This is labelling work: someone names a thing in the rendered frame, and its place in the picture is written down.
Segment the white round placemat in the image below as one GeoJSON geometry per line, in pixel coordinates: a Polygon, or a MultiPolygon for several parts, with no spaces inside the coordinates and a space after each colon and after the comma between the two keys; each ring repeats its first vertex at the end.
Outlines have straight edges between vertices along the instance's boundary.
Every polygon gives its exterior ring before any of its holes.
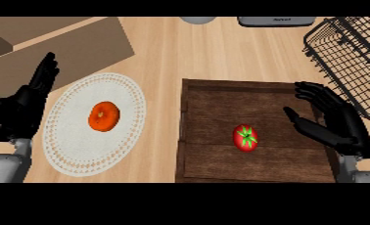
{"type": "Polygon", "coordinates": [[[43,151],[52,167],[74,177],[104,172],[129,155],[145,118],[145,95],[130,77],[108,72],[79,80],[44,121],[43,151]]]}

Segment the grey round object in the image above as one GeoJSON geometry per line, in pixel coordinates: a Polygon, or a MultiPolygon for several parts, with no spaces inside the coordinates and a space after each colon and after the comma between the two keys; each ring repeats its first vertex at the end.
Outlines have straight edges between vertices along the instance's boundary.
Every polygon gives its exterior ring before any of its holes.
{"type": "Polygon", "coordinates": [[[181,17],[181,20],[190,24],[206,24],[210,23],[216,17],[181,17]]]}

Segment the grey rectangular appliance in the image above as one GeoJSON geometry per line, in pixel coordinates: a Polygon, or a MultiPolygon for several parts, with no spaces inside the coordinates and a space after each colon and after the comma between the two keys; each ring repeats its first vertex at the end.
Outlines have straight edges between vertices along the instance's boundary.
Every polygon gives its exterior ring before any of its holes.
{"type": "Polygon", "coordinates": [[[238,23],[247,27],[308,26],[315,17],[238,17],[238,23]]]}

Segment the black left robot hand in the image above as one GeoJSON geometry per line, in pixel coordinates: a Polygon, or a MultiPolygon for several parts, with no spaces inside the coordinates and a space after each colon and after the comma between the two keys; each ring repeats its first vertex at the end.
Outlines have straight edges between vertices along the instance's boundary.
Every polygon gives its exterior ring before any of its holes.
{"type": "Polygon", "coordinates": [[[21,86],[12,96],[0,98],[0,142],[33,138],[58,73],[55,54],[49,52],[36,68],[31,82],[21,86]]]}

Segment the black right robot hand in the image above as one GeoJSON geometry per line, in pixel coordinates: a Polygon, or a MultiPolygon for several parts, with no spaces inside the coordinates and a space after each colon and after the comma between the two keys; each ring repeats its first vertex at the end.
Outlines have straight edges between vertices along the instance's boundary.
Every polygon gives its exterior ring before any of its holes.
{"type": "Polygon", "coordinates": [[[370,134],[354,105],[323,84],[302,81],[295,86],[295,97],[314,105],[326,121],[326,125],[321,125],[301,117],[290,107],[284,107],[296,131],[333,148],[340,155],[370,158],[370,134]]]}

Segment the dark wooden tray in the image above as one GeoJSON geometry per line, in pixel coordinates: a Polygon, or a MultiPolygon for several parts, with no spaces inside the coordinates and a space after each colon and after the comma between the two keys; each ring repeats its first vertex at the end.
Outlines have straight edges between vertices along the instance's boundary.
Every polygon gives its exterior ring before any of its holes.
{"type": "Polygon", "coordinates": [[[315,118],[290,83],[185,79],[175,180],[332,183],[327,150],[296,132],[286,107],[315,118]]]}

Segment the orange fruit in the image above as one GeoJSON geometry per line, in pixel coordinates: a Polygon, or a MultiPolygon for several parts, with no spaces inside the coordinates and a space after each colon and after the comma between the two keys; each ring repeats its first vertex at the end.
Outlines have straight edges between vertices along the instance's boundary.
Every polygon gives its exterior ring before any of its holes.
{"type": "Polygon", "coordinates": [[[117,125],[120,110],[111,102],[98,103],[90,112],[89,126],[95,131],[107,132],[117,125]]]}

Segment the red tomato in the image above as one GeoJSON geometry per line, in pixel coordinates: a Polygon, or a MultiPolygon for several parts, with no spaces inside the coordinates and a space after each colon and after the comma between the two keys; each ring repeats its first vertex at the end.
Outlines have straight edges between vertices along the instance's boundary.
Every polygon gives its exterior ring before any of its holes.
{"type": "Polygon", "coordinates": [[[232,142],[237,149],[244,152],[253,152],[259,145],[258,132],[247,124],[240,124],[232,131],[232,142]]]}

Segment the brown cardboard box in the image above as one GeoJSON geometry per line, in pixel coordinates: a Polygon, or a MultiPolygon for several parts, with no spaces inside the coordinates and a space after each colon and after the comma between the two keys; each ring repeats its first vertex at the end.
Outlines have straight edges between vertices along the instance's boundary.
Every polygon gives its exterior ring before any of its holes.
{"type": "Polygon", "coordinates": [[[0,97],[13,95],[30,83],[47,52],[59,67],[53,90],[135,55],[118,19],[105,18],[0,56],[0,97]]]}

